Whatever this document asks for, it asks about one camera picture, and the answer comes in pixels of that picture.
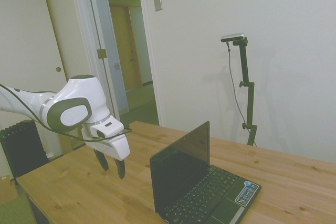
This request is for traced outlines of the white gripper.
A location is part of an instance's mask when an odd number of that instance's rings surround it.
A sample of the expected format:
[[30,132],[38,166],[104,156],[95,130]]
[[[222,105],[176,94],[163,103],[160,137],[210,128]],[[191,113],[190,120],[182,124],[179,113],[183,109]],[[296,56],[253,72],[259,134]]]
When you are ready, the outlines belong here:
[[94,149],[95,155],[104,169],[107,171],[109,169],[109,164],[106,160],[104,154],[111,156],[115,161],[117,166],[117,171],[120,179],[124,179],[125,177],[125,162],[124,159],[127,158],[130,154],[130,148],[128,144],[128,140],[124,134],[120,136],[116,136],[109,140],[103,140],[98,142],[88,142],[88,140],[92,140],[84,129],[81,129],[83,139],[85,140],[85,144],[90,148]]

